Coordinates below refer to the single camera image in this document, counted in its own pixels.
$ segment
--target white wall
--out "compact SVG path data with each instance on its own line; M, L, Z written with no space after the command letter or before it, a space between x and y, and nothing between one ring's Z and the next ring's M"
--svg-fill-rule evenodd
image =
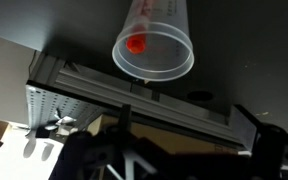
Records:
M0 38L0 120L28 124L25 84L33 53Z

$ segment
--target black cable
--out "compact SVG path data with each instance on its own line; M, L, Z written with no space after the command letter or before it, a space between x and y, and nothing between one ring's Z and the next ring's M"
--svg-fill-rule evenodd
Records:
M36 50L34 51L32 61L31 61L30 65L28 66L28 75L31 74L31 66L33 65L35 56L36 56Z

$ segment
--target metal plate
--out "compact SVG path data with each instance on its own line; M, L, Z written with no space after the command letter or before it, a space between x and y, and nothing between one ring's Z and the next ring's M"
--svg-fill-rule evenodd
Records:
M78 129L85 128L103 112L105 108L81 101L72 97L57 94L41 88L27 85L26 96L29 112L29 125L32 129L57 120L57 109L60 117L69 116L77 119L75 126Z

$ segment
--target plastic cup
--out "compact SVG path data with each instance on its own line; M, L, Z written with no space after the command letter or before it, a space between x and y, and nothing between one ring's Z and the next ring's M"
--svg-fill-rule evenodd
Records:
M113 59L125 73L149 81L185 75L194 64L185 0L133 0Z

